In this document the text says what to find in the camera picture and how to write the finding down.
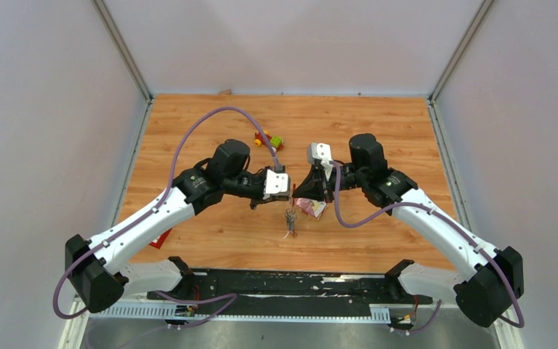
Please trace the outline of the metal key holder red handle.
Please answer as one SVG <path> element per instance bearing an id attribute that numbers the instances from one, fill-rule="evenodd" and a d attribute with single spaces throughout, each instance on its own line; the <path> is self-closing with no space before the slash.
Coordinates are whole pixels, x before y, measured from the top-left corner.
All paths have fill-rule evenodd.
<path id="1" fill-rule="evenodd" d="M 295 210 L 295 200 L 294 200 L 294 191 L 296 189 L 296 185 L 293 184 L 291 188 L 291 193 L 288 197 L 288 208 L 285 211 L 285 219 L 286 219 L 286 234 L 283 236 L 283 239 L 288 238 L 289 236 L 296 237 L 296 220 L 297 220 L 297 213 Z"/>

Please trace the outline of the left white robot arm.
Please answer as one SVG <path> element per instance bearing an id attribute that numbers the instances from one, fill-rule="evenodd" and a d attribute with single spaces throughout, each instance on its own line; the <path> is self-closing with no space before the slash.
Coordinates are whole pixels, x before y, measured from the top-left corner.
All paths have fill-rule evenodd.
<path id="1" fill-rule="evenodd" d="M 171 180 L 155 199 L 119 224 L 65 243 L 65 275 L 90 313 L 99 313 L 124 295 L 162 291 L 175 300 L 193 293 L 185 264 L 171 257 L 157 263 L 130 259 L 166 231 L 218 204 L 223 196 L 247 198 L 251 209 L 288 200 L 290 178 L 284 166 L 248 171 L 250 148 L 226 140 L 212 157 L 199 161 Z"/>

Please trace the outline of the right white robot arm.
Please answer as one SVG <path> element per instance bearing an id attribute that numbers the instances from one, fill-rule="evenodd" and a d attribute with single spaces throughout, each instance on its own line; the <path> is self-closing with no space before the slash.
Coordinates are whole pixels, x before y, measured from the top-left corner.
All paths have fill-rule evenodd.
<path id="1" fill-rule="evenodd" d="M 388 166 L 382 144 L 370 133 L 349 140 L 351 160 L 333 158 L 331 147 L 311 143 L 307 148 L 310 172 L 293 192 L 333 204 L 336 219 L 345 228 L 359 228 L 388 214 L 423 236 L 456 269 L 429 268 L 403 260 L 386 277 L 386 293 L 395 303 L 423 295 L 459 307 L 473 323 L 489 327 L 504 321 L 515 328 L 525 326 L 518 300 L 525 290 L 522 255 L 513 247 L 503 249 L 476 236 L 445 213 L 405 173 Z M 341 215 L 340 192 L 361 189 L 377 212 L 348 223 Z"/>

